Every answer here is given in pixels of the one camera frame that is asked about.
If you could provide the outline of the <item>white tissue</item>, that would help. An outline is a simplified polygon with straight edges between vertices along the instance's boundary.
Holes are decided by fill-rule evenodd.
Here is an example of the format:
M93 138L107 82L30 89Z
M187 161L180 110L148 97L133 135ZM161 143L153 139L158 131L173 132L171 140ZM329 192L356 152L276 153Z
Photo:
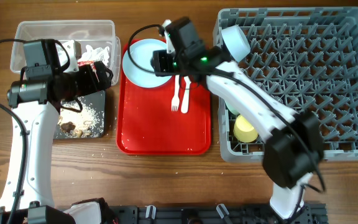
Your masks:
M105 65L108 65L109 62L109 47L98 47L98 48L93 48L90 45L86 45L86 52L82 54L81 58L78 59L79 62L97 62L97 61L102 61Z

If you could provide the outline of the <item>red strawberry cake wrapper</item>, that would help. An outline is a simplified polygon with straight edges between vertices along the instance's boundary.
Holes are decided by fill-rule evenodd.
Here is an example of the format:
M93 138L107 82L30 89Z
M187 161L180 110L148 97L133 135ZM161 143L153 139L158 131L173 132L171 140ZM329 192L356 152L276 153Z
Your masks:
M98 75L96 73L96 69L94 67L94 63L93 62L78 62L78 69L79 72L81 73L81 75L89 80L93 80L98 82L99 78Z

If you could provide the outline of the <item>mint green bowl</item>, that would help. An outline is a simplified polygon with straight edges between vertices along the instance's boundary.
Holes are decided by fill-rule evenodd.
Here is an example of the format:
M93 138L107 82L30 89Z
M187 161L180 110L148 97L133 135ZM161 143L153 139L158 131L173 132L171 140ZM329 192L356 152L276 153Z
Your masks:
M235 109L232 105L230 105L228 102L225 102L227 109L235 116L239 115L238 110Z

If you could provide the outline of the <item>yellow plastic cup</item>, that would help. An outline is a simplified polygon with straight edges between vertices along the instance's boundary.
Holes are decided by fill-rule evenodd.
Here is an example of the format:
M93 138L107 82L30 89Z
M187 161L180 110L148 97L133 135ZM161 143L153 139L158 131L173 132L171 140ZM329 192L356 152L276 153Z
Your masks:
M253 125L251 125L242 115L237 116L234 123L233 133L238 141L245 143L253 142L259 136Z

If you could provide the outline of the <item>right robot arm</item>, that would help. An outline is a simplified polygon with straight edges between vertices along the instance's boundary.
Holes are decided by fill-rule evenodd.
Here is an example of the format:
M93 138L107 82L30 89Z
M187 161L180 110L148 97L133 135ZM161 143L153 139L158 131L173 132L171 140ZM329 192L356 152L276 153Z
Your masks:
M156 77L189 78L235 108L265 144L262 166L273 181L270 207L285 222L302 210L313 175L320 175L323 139L319 120L280 103L257 86L239 67L250 43L237 25L222 32L224 48L207 48L188 17L157 26L166 48L155 50L146 72Z

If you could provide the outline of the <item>white plastic spoon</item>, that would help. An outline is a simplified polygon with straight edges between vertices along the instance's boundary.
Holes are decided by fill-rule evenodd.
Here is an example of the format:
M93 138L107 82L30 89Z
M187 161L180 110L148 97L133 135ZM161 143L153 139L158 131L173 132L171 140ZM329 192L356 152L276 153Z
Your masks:
M189 77L185 77L184 81L185 81L185 91L184 91L183 100L181 103L181 112L183 114L188 112L189 99L190 99L190 86L191 86L191 80Z

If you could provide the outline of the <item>light blue bowl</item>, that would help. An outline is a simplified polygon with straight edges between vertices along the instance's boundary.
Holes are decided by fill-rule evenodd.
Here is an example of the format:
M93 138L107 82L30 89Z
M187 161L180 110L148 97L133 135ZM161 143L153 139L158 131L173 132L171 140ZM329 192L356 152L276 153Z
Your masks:
M238 25L223 29L222 38L235 61L240 62L250 54L250 43Z

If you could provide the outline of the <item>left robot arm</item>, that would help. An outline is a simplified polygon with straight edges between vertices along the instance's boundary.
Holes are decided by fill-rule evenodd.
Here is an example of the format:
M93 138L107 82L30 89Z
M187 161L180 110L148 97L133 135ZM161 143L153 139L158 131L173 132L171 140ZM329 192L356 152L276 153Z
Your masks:
M79 66L81 46L74 40L25 40L23 48L26 65L4 107L13 136L0 223L117 223L103 198L56 209L51 187L52 143L63 102L109 88L112 71L102 62Z

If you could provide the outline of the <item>rice and food scraps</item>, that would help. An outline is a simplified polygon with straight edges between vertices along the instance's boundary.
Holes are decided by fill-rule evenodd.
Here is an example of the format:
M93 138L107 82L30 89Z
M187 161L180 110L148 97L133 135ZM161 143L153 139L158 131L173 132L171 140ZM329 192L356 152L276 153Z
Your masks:
M84 105L80 113L61 109L55 139L99 138L104 134L104 110Z

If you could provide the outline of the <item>light blue plate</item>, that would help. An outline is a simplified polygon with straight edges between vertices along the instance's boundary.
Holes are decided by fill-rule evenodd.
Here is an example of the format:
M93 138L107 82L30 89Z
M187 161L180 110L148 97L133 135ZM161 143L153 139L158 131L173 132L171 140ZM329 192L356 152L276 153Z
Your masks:
M151 59L155 50L165 50L165 42L157 39L143 39L130 46L130 53L133 61L140 67L152 70ZM157 77L155 74L145 72L136 67L125 51L122 67L125 76L136 86L142 88L155 88L165 84L171 77Z

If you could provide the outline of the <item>white plastic fork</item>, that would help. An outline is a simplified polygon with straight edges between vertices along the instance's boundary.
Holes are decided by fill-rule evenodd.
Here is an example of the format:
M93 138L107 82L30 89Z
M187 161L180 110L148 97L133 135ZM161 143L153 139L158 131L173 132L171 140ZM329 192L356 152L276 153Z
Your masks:
M173 112L178 111L178 107L179 107L179 104L180 104L179 90L180 90L180 76L176 75L175 76L174 95L173 95L173 98L171 100L171 110Z

